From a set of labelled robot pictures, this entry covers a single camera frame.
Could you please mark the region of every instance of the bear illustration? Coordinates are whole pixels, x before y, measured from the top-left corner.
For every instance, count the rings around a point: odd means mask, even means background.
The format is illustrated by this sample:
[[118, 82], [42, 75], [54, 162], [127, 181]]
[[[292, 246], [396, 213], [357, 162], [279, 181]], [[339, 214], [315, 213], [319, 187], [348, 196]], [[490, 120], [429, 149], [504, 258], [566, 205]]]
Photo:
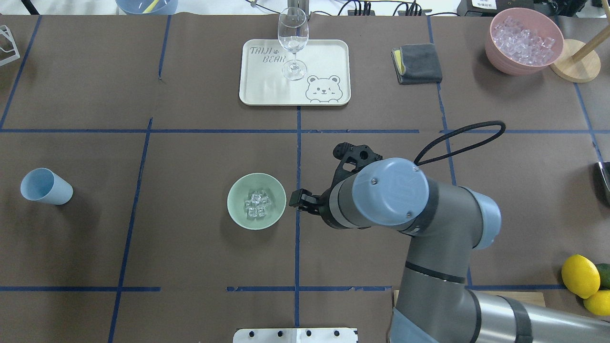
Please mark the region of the bear illustration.
[[340, 79], [333, 75], [327, 79], [320, 79], [316, 75], [307, 77], [309, 88], [305, 92], [305, 96], [312, 103], [338, 103], [343, 96], [343, 92], [339, 87]]

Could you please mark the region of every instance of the table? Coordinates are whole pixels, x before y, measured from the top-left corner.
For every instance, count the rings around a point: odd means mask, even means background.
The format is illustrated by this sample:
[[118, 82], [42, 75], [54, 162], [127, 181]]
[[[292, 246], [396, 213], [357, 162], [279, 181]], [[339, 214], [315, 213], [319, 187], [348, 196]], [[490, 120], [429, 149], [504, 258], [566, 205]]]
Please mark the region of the table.
[[[311, 38], [350, 47], [350, 102], [249, 107], [242, 45], [275, 38], [274, 15], [0, 18], [22, 53], [0, 73], [0, 341], [231, 342], [238, 328], [347, 326], [382, 342], [409, 237], [334, 230], [292, 208], [247, 231], [226, 211], [229, 188], [264, 172], [287, 193], [319, 193], [337, 143], [413, 159], [441, 132], [495, 119], [508, 126], [500, 139], [422, 166], [502, 210], [468, 287], [537, 290], [549, 308], [591, 316], [559, 269], [575, 253], [610, 261], [610, 211], [591, 184], [593, 163], [610, 159], [608, 63], [588, 84], [548, 68], [512, 77], [484, 55], [490, 18], [314, 15]], [[606, 24], [558, 19], [584, 41]], [[443, 81], [399, 85], [390, 50], [427, 42]], [[610, 46], [597, 52], [610, 60]], [[73, 185], [69, 203], [21, 197], [42, 166]]]

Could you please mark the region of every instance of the wooden stand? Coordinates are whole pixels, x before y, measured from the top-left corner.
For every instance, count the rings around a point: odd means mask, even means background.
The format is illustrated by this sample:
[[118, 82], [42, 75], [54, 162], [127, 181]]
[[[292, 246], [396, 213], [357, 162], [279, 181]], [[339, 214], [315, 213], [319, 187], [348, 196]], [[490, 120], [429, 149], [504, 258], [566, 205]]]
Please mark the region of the wooden stand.
[[[606, 17], [610, 21], [608, 1], [603, 2]], [[560, 77], [577, 83], [589, 82], [597, 77], [601, 69], [600, 57], [594, 49], [610, 37], [610, 25], [585, 44], [579, 40], [564, 40], [564, 50], [551, 64], [551, 69]]]

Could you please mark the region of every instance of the white plate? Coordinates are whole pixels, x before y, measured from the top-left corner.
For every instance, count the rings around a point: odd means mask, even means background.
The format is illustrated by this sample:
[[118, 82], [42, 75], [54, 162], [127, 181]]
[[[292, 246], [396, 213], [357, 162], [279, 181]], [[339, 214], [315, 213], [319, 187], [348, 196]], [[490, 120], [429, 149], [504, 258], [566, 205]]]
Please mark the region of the white plate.
[[247, 41], [243, 45], [239, 83], [239, 98], [243, 103], [340, 106], [350, 100], [350, 54], [344, 41], [309, 40], [296, 54], [307, 65], [307, 75], [297, 81], [290, 81], [282, 74], [282, 66], [292, 57], [277, 39]]

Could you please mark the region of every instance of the black device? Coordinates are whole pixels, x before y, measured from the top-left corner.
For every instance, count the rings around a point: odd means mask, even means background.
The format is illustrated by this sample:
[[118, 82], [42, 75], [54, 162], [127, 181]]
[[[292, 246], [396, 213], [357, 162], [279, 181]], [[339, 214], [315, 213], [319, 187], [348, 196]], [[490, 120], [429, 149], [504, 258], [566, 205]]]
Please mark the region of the black device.
[[461, 16], [495, 16], [513, 7], [534, 9], [534, 0], [462, 0], [457, 7]]

